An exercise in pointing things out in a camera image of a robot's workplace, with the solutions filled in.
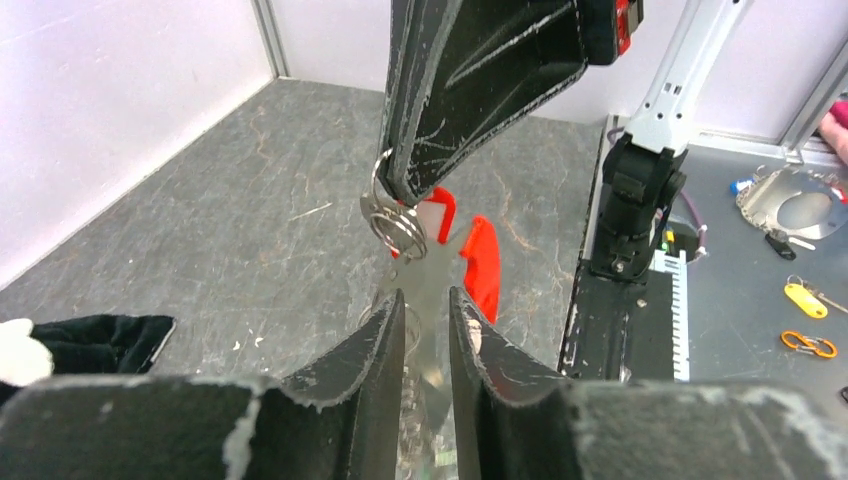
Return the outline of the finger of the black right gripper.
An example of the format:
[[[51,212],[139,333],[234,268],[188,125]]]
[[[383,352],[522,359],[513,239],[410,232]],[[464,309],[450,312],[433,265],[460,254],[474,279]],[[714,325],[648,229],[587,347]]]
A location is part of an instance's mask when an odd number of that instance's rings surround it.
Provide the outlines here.
[[[587,68],[580,1],[394,1],[377,177],[414,206]]]

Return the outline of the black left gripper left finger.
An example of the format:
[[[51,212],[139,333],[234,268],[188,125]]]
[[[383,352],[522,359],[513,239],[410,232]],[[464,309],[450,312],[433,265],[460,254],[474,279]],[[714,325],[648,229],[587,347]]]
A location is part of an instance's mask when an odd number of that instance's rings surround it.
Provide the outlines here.
[[[5,479],[391,479],[405,304],[285,378],[65,375],[1,412]]]

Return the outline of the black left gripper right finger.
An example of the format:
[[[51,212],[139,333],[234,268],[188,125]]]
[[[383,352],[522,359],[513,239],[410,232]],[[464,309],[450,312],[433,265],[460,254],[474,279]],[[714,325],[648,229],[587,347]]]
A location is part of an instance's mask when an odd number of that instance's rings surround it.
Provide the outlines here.
[[[847,434],[769,382],[572,380],[449,291],[462,479],[843,479]]]

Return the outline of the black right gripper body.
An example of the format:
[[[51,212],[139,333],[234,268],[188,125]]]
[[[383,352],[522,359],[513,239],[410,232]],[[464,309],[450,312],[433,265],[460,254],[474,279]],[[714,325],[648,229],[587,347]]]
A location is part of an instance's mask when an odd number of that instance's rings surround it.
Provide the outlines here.
[[[631,45],[644,20],[643,0],[578,0],[580,31],[587,63],[608,66]]]

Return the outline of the red tagged key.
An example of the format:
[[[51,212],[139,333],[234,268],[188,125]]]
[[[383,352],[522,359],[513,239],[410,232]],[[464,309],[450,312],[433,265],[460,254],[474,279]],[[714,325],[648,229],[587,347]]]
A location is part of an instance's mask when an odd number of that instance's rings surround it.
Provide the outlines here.
[[[456,200],[442,187],[417,207],[404,205],[378,193],[378,174],[392,159],[393,149],[379,154],[370,174],[370,187],[359,199],[360,212],[371,232],[388,248],[393,258],[421,260],[428,254],[428,241],[446,245],[451,236]]]

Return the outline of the silver keyring with red tool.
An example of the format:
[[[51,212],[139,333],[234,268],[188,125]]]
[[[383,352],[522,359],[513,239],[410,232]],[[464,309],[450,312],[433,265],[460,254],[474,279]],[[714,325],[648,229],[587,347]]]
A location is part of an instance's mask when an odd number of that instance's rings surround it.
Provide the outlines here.
[[[454,268],[460,251],[472,237],[464,226],[441,243],[408,220],[379,214],[373,221],[379,237],[395,247],[397,257],[380,279],[368,316],[378,304],[399,290],[404,297],[405,353],[400,387],[397,437],[397,479],[443,479],[437,465],[437,435],[452,404],[440,348],[447,328],[449,289],[457,284]]]

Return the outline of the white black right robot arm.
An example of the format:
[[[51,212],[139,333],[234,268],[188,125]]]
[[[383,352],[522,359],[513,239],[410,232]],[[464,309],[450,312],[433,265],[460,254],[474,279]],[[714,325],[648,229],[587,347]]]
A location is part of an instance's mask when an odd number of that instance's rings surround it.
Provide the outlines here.
[[[694,110],[745,1],[689,1],[641,105],[602,168],[593,274],[646,274],[685,177]],[[627,51],[638,1],[396,1],[381,140],[364,217],[394,253],[421,258],[422,202],[471,153]]]

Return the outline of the person hand background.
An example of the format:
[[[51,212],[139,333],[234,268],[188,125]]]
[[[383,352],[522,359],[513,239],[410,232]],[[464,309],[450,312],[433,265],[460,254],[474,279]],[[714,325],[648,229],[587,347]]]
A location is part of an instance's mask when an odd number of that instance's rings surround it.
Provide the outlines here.
[[[818,132],[834,151],[836,156],[847,164],[847,101],[837,100],[824,114],[818,125]]]

